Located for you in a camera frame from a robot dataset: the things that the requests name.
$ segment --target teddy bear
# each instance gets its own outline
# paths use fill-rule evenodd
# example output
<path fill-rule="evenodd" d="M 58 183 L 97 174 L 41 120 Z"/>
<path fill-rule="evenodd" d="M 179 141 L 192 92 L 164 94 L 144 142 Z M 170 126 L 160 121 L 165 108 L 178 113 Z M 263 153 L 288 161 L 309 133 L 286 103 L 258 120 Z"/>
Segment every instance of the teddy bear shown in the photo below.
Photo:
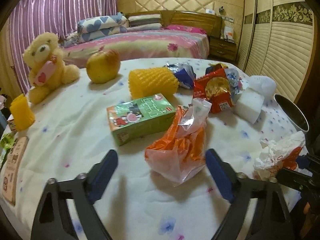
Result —
<path fill-rule="evenodd" d="M 58 47 L 58 35 L 42 33 L 36 37 L 22 55 L 30 68 L 29 101 L 39 104 L 61 85 L 69 84 L 80 77 L 76 65 L 65 65 L 63 51 Z"/>

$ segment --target yellow foam fruit net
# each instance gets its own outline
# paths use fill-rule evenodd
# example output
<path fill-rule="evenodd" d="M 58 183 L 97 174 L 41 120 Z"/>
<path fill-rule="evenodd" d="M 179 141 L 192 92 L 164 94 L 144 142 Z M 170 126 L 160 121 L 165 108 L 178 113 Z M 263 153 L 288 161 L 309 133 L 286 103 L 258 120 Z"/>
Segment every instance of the yellow foam fruit net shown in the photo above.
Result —
<path fill-rule="evenodd" d="M 149 97 L 158 93 L 164 97 L 177 92 L 179 82 L 166 67 L 135 69 L 129 73 L 129 90 L 133 99 Z"/>
<path fill-rule="evenodd" d="M 24 94 L 21 94 L 12 101 L 10 112 L 13 115 L 18 132 L 29 128 L 36 120 Z"/>

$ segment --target wardrobe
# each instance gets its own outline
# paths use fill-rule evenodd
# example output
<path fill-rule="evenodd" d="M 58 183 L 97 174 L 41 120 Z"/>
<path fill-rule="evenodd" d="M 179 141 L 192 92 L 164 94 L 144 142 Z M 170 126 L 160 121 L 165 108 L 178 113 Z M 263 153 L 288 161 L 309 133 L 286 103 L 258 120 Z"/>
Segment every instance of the wardrobe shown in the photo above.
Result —
<path fill-rule="evenodd" d="M 315 30 L 304 0 L 245 0 L 238 67 L 272 78 L 276 93 L 297 102 L 312 65 Z"/>

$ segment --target screw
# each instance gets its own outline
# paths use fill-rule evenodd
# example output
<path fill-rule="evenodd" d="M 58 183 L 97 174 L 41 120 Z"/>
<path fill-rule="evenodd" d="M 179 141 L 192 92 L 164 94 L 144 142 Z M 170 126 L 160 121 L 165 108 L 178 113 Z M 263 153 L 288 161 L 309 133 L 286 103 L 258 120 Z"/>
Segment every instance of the screw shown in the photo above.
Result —
<path fill-rule="evenodd" d="M 240 179 L 247 179 L 248 178 L 248 176 L 243 172 L 238 172 L 237 177 Z"/>
<path fill-rule="evenodd" d="M 80 173 L 78 176 L 77 176 L 77 179 L 85 179 L 87 177 L 87 174 L 86 173 Z"/>
<path fill-rule="evenodd" d="M 56 179 L 55 178 L 51 178 L 51 179 L 48 179 L 48 184 L 54 184 L 56 183 Z"/>
<path fill-rule="evenodd" d="M 278 182 L 278 180 L 275 177 L 270 177 L 269 181 L 272 182 L 272 183 L 277 183 Z"/>

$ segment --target apple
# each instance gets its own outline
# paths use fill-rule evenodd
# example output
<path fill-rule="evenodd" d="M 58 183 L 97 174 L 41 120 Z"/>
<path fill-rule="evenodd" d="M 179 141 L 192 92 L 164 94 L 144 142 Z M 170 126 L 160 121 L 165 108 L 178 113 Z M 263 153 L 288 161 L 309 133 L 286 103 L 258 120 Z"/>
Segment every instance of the apple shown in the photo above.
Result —
<path fill-rule="evenodd" d="M 93 83 L 106 83 L 118 75 L 120 64 L 120 55 L 116 50 L 100 51 L 88 59 L 87 74 Z"/>

